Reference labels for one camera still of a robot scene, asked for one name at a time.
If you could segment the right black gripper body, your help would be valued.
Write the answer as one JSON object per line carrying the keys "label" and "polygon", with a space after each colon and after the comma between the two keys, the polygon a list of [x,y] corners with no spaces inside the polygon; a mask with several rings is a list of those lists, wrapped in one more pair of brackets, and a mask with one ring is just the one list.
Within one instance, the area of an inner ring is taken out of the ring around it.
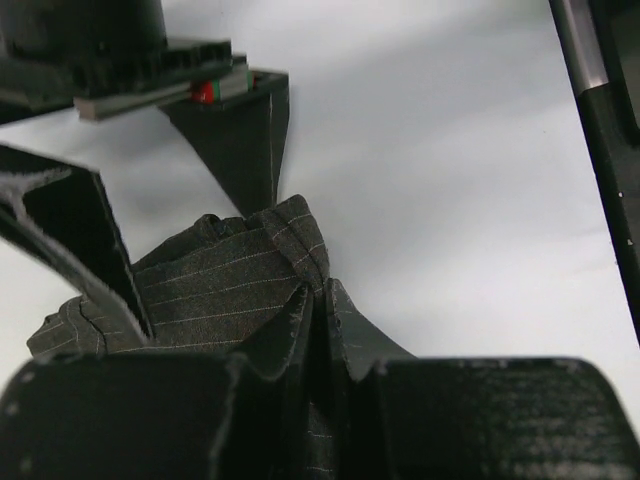
{"label": "right black gripper body", "polygon": [[76,107],[90,120],[241,76],[228,40],[170,37],[158,1],[4,1],[1,121]]}

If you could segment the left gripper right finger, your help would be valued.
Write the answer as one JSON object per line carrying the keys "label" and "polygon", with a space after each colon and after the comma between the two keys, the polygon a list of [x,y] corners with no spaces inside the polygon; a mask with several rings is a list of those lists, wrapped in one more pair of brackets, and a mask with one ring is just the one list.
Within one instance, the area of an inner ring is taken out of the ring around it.
{"label": "left gripper right finger", "polygon": [[616,394],[576,358],[418,358],[326,287],[343,479],[635,479]]}

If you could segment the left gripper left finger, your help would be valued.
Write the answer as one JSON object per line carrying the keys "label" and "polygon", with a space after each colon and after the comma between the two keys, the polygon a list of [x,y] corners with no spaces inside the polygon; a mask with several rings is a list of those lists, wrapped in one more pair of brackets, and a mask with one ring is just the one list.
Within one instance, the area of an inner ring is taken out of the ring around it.
{"label": "left gripper left finger", "polygon": [[223,354],[47,356],[1,398],[5,479],[300,479],[313,296]]}

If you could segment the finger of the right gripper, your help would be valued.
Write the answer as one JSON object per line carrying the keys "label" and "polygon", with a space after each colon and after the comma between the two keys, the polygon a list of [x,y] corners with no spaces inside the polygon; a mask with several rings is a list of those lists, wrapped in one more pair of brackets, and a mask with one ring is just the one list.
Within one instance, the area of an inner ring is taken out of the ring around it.
{"label": "finger of the right gripper", "polygon": [[118,320],[135,343],[153,330],[100,174],[1,147],[1,236]]}
{"label": "finger of the right gripper", "polygon": [[287,73],[237,69],[160,110],[242,216],[277,203],[290,117]]}

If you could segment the dark striped long sleeve shirt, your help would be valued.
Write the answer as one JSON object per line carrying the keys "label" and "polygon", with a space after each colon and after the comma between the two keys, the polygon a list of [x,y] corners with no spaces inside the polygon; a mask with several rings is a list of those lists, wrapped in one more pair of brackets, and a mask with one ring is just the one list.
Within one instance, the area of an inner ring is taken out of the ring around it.
{"label": "dark striped long sleeve shirt", "polygon": [[[155,340],[147,351],[223,352],[308,284],[324,313],[330,262],[307,201],[294,195],[243,219],[207,214],[132,265]],[[86,296],[71,298],[27,340],[33,357],[132,352],[124,327]],[[335,479],[328,420],[312,401],[303,479]]]}

